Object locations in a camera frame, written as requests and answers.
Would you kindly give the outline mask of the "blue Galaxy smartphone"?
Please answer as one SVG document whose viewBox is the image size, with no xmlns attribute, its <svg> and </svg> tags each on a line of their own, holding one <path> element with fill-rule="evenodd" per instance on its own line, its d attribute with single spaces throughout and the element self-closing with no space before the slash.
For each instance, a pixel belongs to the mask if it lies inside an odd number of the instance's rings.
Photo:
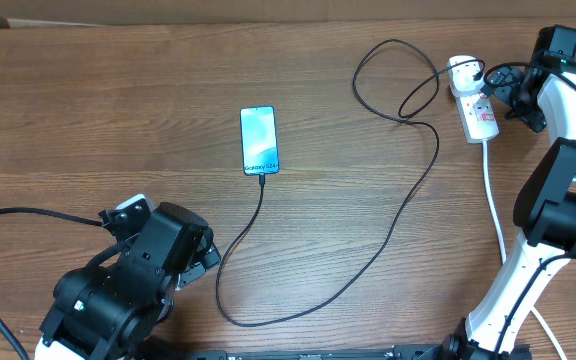
<svg viewBox="0 0 576 360">
<path fill-rule="evenodd" d="M 240 110 L 243 171 L 247 176 L 280 170 L 276 115 L 272 106 Z"/>
</svg>

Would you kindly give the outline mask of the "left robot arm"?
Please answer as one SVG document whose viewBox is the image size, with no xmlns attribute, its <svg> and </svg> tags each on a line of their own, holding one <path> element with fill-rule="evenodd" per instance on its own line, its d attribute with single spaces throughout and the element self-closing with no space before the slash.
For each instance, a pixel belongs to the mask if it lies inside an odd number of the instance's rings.
<svg viewBox="0 0 576 360">
<path fill-rule="evenodd" d="M 130 358 L 175 291 L 220 261 L 208 223 L 179 205 L 138 194 L 99 215 L 117 243 L 57 282 L 38 359 Z"/>
</svg>

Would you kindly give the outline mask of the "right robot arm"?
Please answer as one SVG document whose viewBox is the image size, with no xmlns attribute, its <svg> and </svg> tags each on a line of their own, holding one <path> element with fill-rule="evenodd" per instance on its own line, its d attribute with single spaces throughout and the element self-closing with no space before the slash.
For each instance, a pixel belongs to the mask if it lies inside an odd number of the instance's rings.
<svg viewBox="0 0 576 360">
<path fill-rule="evenodd" d="M 527 62 L 485 67 L 472 56 L 448 62 L 450 88 L 470 143 L 494 137 L 497 97 L 551 146 L 515 201 L 512 251 L 482 302 L 426 359 L 526 359 L 515 339 L 552 278 L 576 259 L 576 29 L 542 28 Z"/>
</svg>

